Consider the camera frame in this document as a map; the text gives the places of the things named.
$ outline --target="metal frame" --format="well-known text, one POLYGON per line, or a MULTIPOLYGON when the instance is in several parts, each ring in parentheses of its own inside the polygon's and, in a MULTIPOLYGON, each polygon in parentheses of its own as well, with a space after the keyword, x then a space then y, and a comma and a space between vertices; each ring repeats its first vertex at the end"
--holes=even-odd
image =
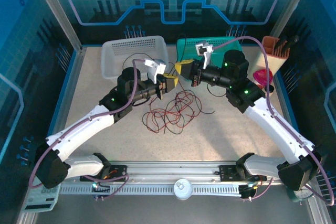
POLYGON ((56 17, 57 21, 61 25, 62 30, 64 31, 65 35, 68 37, 74 50, 76 52, 80 52, 82 49, 82 44, 80 43, 79 38, 77 37, 77 34, 75 30, 73 29, 60 2, 58 0, 46 0, 46 2, 49 5, 54 16, 56 17))
POLYGON ((290 16, 298 6, 300 0, 289 0, 287 6, 282 10, 280 18, 275 23, 270 36, 279 37, 282 30, 285 28, 290 16))
MULTIPOLYGON (((187 179, 192 184, 194 196, 241 197, 240 185, 252 187, 257 182, 220 180, 220 165, 235 165, 235 162, 113 162, 126 165, 129 180, 118 195, 175 195, 174 186, 179 179, 187 179)), ((22 211, 51 211, 59 195, 92 195, 95 199, 115 192, 124 182, 105 182, 98 187, 93 181, 83 182, 79 177, 66 179, 52 189, 36 188, 28 191, 22 211)), ((279 179, 274 185, 281 185, 279 179)))
MULTIPOLYGON (((285 27, 286 23, 288 22, 291 14, 295 10, 297 4, 300 0, 290 0, 287 8, 283 9, 283 12, 280 15, 280 19, 276 22, 271 35, 278 37, 282 32, 283 28, 285 27)), ((69 21, 67 18, 60 2, 58 0, 46 0, 47 4, 49 5, 51 11, 57 18, 58 22, 60 23, 62 29, 64 30, 66 36, 70 40, 72 46, 76 50, 76 52, 81 52, 82 45, 69 21)), ((77 83, 78 75, 74 74, 69 80, 69 90, 75 89, 77 83)), ((69 97, 67 97, 64 101, 66 104, 69 101, 69 97)), ((59 111, 59 115, 57 118, 58 123, 55 124, 54 131, 61 130, 64 126, 62 124, 65 123, 64 118, 66 118, 66 114, 68 113, 68 108, 66 105, 62 104, 62 107, 59 111)), ((221 164, 232 164, 232 162, 119 162, 120 164, 129 165, 129 173, 134 175, 134 178, 131 178, 130 183, 142 183, 144 181, 144 177, 147 179, 152 179, 153 184, 157 184, 159 181, 162 183, 172 183, 176 181, 176 178, 181 178, 181 173, 184 174, 184 177, 188 177, 194 183, 205 183, 205 184, 217 184, 218 175, 213 174, 213 170, 215 167, 218 169, 218 165, 221 164)), ((77 181, 72 180, 71 182, 64 182, 65 184, 78 183, 77 181)), ((328 215, 327 208, 324 204, 321 205, 320 201, 317 201, 315 198, 309 200, 309 205, 311 207, 312 215, 315 221, 320 221, 319 223, 330 223, 330 217, 328 215)), ((33 223, 37 219, 37 214, 29 213, 23 214, 20 213, 17 223, 33 223)))
MULTIPOLYGON (((73 60, 73 65, 72 67, 69 67, 68 71, 69 73, 69 79, 67 83, 64 83, 66 85, 65 91, 64 91, 64 96, 63 98, 59 98, 60 100, 57 102, 60 102, 60 107, 58 112, 55 111, 54 117, 55 117, 55 125, 54 128, 51 130, 53 133, 59 132, 62 129, 64 129, 66 120, 68 117, 69 109, 71 106, 72 102, 72 97, 74 96, 76 84, 78 81, 78 77, 80 74, 81 66, 84 61, 84 56, 86 53, 86 48, 84 48, 81 52, 76 53, 74 56, 73 60)), ((38 213, 34 212, 21 212, 18 216, 17 219, 17 224, 30 224, 30 223, 35 223, 37 219, 38 213)))

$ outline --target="round white object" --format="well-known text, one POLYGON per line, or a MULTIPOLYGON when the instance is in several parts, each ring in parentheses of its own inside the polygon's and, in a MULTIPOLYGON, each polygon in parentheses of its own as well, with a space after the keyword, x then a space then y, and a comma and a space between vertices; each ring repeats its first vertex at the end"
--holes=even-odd
POLYGON ((193 194, 193 185, 189 182, 189 180, 181 178, 176 181, 174 185, 174 193, 180 200, 189 199, 191 194, 193 194))

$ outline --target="black wire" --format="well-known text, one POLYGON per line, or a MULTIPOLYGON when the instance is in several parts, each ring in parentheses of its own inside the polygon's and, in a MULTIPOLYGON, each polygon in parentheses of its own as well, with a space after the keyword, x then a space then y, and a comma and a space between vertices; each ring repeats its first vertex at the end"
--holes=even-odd
POLYGON ((195 100, 195 102, 196 102, 196 105, 197 105, 198 110, 200 111, 199 113, 203 113, 203 114, 213 114, 213 113, 215 113, 215 111, 213 111, 213 112, 204 112, 204 111, 202 111, 202 104, 200 103, 200 102, 201 102, 200 99, 196 96, 196 94, 194 93, 194 91, 192 91, 192 90, 190 90, 190 89, 186 89, 186 90, 182 90, 182 91, 176 93, 175 98, 174 98, 173 100, 169 101, 168 104, 166 105, 165 111, 168 110, 168 107, 169 107, 169 105, 170 105, 172 102, 175 102, 175 107, 176 107, 176 109, 177 109, 178 112, 180 112, 180 109, 181 109, 179 104, 181 104, 181 106, 185 105, 185 106, 187 106, 187 107, 193 112, 192 115, 189 115, 189 116, 191 117, 190 120, 188 120, 188 121, 186 122, 185 117, 180 113, 178 119, 174 119, 173 121, 171 121, 170 118, 169 118, 169 115, 170 115, 169 113, 164 113, 163 111, 162 111, 162 112, 161 112, 161 111, 160 111, 160 112, 152 112, 152 111, 149 111, 149 112, 146 112, 146 113, 144 113, 144 114, 142 115, 142 124, 143 124, 144 126, 146 126, 146 128, 147 128, 148 130, 150 130, 150 131, 152 131, 152 132, 154 132, 154 133, 159 133, 160 125, 159 125, 159 123, 158 123, 158 121, 157 121, 157 118, 160 118, 160 119, 163 121, 163 123, 164 123, 163 133, 165 133, 165 132, 166 132, 166 129, 167 129, 168 131, 170 131, 171 133, 173 133, 173 134, 175 134, 175 135, 180 135, 180 134, 183 132, 183 130, 184 130, 184 126, 185 126, 185 124, 186 124, 186 123, 189 123, 190 121, 192 121, 193 119, 196 118, 196 111, 191 107, 190 104, 188 104, 189 102, 193 102, 194 100, 195 100), (180 94, 185 94, 186 97, 185 97, 185 98, 179 98, 179 95, 180 95, 180 94), (150 114, 150 113, 154 113, 154 114, 157 113, 157 114, 160 115, 160 116, 158 116, 158 117, 155 116, 155 115, 153 115, 154 118, 152 118, 152 120, 154 120, 154 122, 155 122, 155 127, 157 127, 157 131, 151 129, 151 128, 147 125, 147 124, 148 124, 148 119, 147 119, 146 122, 145 122, 145 120, 144 120, 145 117, 146 117, 148 114, 150 114), (179 132, 174 132, 172 129, 170 129, 170 128, 168 127, 169 124, 172 124, 172 125, 178 125, 178 123, 180 123, 181 119, 183 120, 182 125, 181 125, 181 127, 180 127, 180 128, 181 128, 181 131, 179 131, 179 132))
MULTIPOLYGON (((206 89, 209 91, 210 94, 212 94, 211 91, 210 91, 210 89, 209 89, 209 83, 206 85, 206 89)), ((213 95, 214 97, 223 97, 223 96, 226 95, 226 92, 225 92, 225 94, 223 94, 223 95, 215 95, 215 94, 212 94, 212 95, 213 95)))
POLYGON ((140 102, 140 103, 138 103, 138 104, 135 104, 136 102, 133 102, 133 103, 132 103, 132 106, 133 106, 133 107, 137 107, 137 106, 143 105, 143 104, 147 103, 147 102, 149 101, 149 99, 150 99, 150 97, 147 97, 147 99, 146 99, 145 101, 140 102))
POLYGON ((174 69, 174 67, 175 67, 175 64, 174 64, 174 63, 172 63, 172 62, 168 62, 168 63, 173 65, 172 69, 171 69, 171 70, 169 71, 169 73, 168 73, 168 74, 170 74, 170 73, 172 72, 172 70, 174 69))
POLYGON ((99 185, 100 187, 102 187, 102 188, 109 188, 109 189, 111 189, 109 186, 102 185, 100 182, 98 182, 98 185, 99 185))
POLYGON ((153 60, 152 57, 150 57, 148 54, 145 54, 144 52, 135 52, 134 54, 129 55, 129 56, 124 60, 124 62, 122 63, 122 70, 124 70, 125 62, 126 62, 130 57, 132 57, 133 55, 147 55, 151 60, 153 60))

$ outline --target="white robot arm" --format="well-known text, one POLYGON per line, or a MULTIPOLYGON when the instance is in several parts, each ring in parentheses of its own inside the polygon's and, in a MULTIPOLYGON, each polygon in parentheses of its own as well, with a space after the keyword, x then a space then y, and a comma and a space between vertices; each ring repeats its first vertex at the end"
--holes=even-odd
MULTIPOLYGON (((198 54, 202 55, 202 52, 208 51, 208 46, 211 45, 197 44, 198 54)), ((177 63, 175 68, 180 75, 192 81, 192 87, 206 82, 212 86, 225 88, 229 102, 242 114, 255 121, 284 155, 283 158, 272 158, 248 153, 237 161, 240 174, 243 177, 251 175, 277 177, 290 189, 301 189, 318 170, 317 164, 307 150, 313 152, 319 162, 323 163, 327 156, 323 147, 315 147, 301 136, 272 105, 270 106, 273 113, 269 111, 264 92, 247 78, 249 64, 241 51, 227 51, 221 68, 211 65, 204 68, 205 62, 205 58, 186 60, 177 63)))
POLYGON ((149 99, 152 95, 162 99, 163 94, 175 88, 176 78, 163 75, 163 62, 145 60, 144 63, 151 67, 148 80, 141 81, 140 72, 136 70, 139 78, 135 85, 135 70, 124 69, 118 77, 118 85, 91 112, 66 129, 48 136, 46 142, 40 143, 35 151, 29 152, 29 168, 33 170, 33 175, 34 170, 36 171, 36 176, 46 188, 53 188, 70 177, 91 175, 104 178, 109 174, 110 164, 99 153, 81 158, 69 156, 93 135, 117 123, 132 111, 135 102, 149 99))

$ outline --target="red wire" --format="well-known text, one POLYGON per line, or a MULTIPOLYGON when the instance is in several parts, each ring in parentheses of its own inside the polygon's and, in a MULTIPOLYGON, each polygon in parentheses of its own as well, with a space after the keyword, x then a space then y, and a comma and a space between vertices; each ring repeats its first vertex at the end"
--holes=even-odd
POLYGON ((168 103, 165 109, 152 108, 152 104, 157 97, 153 98, 149 103, 149 112, 142 117, 142 122, 149 131, 159 133, 160 130, 164 129, 164 132, 169 130, 174 134, 181 134, 192 120, 199 116, 200 113, 205 113, 202 111, 202 102, 195 93, 191 90, 185 90, 180 82, 179 84, 182 91, 176 94, 175 98, 168 103), (175 126, 179 131, 174 132, 169 126, 175 126))

